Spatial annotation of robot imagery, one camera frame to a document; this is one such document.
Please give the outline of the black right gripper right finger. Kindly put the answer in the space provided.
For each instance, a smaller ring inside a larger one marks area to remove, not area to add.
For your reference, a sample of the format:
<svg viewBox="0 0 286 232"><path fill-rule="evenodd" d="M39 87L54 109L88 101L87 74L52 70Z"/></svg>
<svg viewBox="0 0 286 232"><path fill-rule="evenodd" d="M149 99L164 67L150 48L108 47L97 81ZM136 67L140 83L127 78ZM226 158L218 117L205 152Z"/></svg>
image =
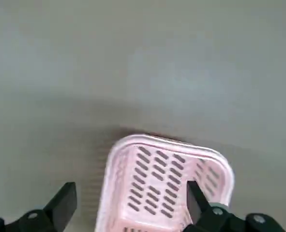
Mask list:
<svg viewBox="0 0 286 232"><path fill-rule="evenodd" d="M221 205L210 205L196 181L187 182L187 208L192 223L184 232L285 232L269 215L250 213L241 219Z"/></svg>

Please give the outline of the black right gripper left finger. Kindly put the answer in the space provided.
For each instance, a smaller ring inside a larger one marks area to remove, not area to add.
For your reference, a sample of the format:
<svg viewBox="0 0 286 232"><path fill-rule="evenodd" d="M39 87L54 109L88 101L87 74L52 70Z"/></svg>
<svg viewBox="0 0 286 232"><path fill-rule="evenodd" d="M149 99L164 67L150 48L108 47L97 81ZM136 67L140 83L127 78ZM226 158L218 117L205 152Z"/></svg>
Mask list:
<svg viewBox="0 0 286 232"><path fill-rule="evenodd" d="M62 232L76 209L76 184L67 182L43 209L31 210L9 224L0 218L0 232Z"/></svg>

